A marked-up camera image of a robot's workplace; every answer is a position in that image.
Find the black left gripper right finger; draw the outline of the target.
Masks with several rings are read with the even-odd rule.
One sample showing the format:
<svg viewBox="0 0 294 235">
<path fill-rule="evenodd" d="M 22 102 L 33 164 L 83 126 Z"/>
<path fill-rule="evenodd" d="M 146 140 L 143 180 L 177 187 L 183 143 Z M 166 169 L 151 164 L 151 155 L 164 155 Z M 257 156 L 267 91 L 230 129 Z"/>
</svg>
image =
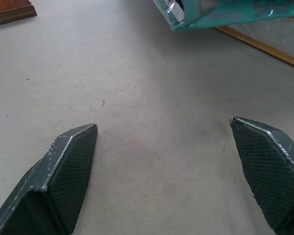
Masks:
<svg viewBox="0 0 294 235">
<path fill-rule="evenodd" d="M 243 172 L 276 235 L 294 235 L 294 141 L 261 122 L 232 117 Z"/>
</svg>

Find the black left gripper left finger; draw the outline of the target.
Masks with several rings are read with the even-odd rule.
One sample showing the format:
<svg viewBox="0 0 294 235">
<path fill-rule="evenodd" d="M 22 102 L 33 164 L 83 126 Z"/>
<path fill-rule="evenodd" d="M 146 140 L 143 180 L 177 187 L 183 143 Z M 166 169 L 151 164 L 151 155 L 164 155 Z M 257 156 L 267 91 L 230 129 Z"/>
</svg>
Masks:
<svg viewBox="0 0 294 235">
<path fill-rule="evenodd" d="M 59 135 L 0 207 L 0 235 L 72 235 L 88 188 L 98 127 Z"/>
</svg>

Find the teal plastic-wrapped box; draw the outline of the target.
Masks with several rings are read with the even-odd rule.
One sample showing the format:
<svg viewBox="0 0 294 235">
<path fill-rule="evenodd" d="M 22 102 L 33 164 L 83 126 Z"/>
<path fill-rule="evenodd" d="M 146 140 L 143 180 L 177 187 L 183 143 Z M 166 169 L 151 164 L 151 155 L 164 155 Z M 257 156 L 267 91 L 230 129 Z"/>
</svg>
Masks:
<svg viewBox="0 0 294 235">
<path fill-rule="evenodd" d="M 294 0 L 153 0 L 172 30 L 294 17 Z"/>
</svg>

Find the brown wooden furniture corner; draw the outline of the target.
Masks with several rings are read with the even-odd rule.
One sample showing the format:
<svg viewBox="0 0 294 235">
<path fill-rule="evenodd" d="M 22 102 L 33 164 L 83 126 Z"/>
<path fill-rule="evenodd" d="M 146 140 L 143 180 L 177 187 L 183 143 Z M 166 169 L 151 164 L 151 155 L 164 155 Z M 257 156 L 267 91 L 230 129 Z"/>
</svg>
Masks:
<svg viewBox="0 0 294 235">
<path fill-rule="evenodd" d="M 37 16 L 29 0 L 0 0 L 0 25 Z"/>
</svg>

